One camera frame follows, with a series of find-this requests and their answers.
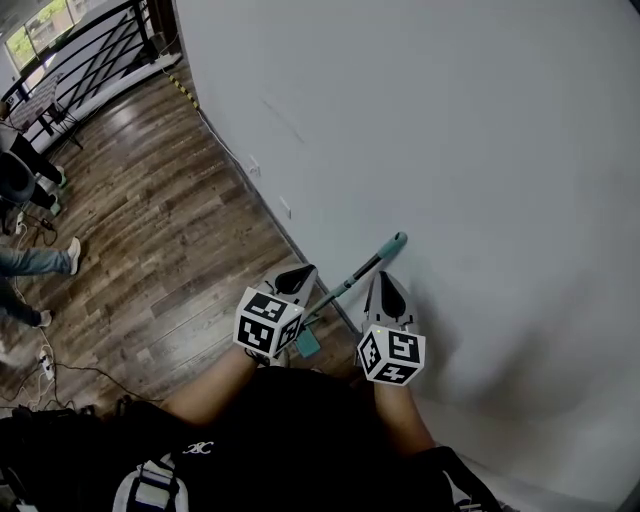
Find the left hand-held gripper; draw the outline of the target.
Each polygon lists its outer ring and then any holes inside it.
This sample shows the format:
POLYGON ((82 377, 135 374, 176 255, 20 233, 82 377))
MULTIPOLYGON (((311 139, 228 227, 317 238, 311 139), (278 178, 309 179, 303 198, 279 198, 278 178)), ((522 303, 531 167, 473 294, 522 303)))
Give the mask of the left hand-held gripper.
POLYGON ((278 358, 299 334, 317 275, 312 264, 291 264, 272 269, 256 287, 247 287, 236 308, 233 342, 278 358))

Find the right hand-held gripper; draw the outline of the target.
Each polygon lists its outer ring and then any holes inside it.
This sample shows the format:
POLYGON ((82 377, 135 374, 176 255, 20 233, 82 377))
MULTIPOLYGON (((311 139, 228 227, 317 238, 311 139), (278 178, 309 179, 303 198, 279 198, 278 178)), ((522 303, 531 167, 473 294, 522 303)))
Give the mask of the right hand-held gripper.
POLYGON ((415 304, 386 271, 378 272, 369 287, 356 354, 366 379, 374 383, 406 386, 424 368, 426 338, 418 333, 415 304))

